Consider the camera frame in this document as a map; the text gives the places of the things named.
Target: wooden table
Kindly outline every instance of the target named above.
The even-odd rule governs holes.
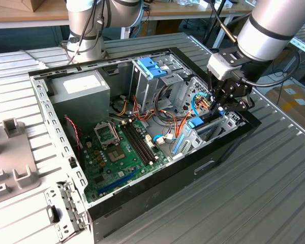
[[[226,17],[224,23],[230,22],[233,17],[243,15],[252,10],[252,7],[243,0],[234,4],[231,9],[223,9],[221,17]],[[208,18],[211,16],[211,8],[204,8],[201,5],[183,7],[177,2],[162,3],[153,2],[150,5],[149,20],[166,19],[194,19]],[[0,7],[0,28],[36,27],[68,25],[68,11],[64,0],[46,0],[36,12],[26,12],[15,9]],[[121,39],[129,37],[129,28],[122,28]],[[220,43],[224,33],[220,31],[216,43]]]

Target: cardboard box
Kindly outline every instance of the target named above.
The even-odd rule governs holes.
[[[42,2],[44,2],[44,0],[0,0],[0,6],[35,12]]]
[[[276,87],[266,93],[274,103],[277,103],[280,87]],[[300,86],[284,85],[278,106],[292,119],[305,128],[305,90]]]

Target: blue latch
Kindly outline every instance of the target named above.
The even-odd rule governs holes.
[[[143,57],[138,59],[138,64],[145,70],[151,78],[157,78],[167,75],[167,72],[159,68],[158,64],[150,57]]]
[[[203,120],[200,117],[195,117],[189,120],[188,124],[193,129],[201,124],[203,124]]]

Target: connector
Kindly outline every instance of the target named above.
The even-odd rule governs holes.
[[[147,145],[150,149],[152,149],[155,146],[151,141],[147,142]]]
[[[163,137],[159,137],[159,138],[157,138],[157,140],[156,140],[156,144],[161,145],[161,144],[164,144],[164,143],[165,143],[165,140],[164,140],[164,138],[163,138]]]
[[[150,142],[151,141],[151,136],[150,135],[146,135],[145,139],[146,139],[147,142]]]

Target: black ram slot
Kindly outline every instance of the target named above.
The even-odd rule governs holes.
[[[146,155],[149,157],[150,161],[154,162],[155,161],[154,155],[152,154],[152,152],[150,151],[150,149],[148,148],[146,143],[141,139],[141,137],[139,136],[136,129],[133,126],[130,126],[129,129],[130,129],[131,134],[135,134],[138,137],[138,142],[141,144],[142,149],[144,150]]]
[[[122,127],[122,131],[133,146],[135,152],[139,155],[145,166],[149,165],[149,162],[154,162],[155,158],[148,146],[142,141],[137,131],[132,125]]]
[[[123,132],[124,132],[125,136],[127,137],[127,139],[129,140],[130,144],[133,146],[136,153],[139,155],[139,157],[143,161],[144,165],[146,165],[147,162],[149,163],[149,159],[145,156],[145,154],[143,154],[142,150],[140,150],[140,146],[136,142],[136,139],[131,135],[131,133],[126,128],[123,129]]]

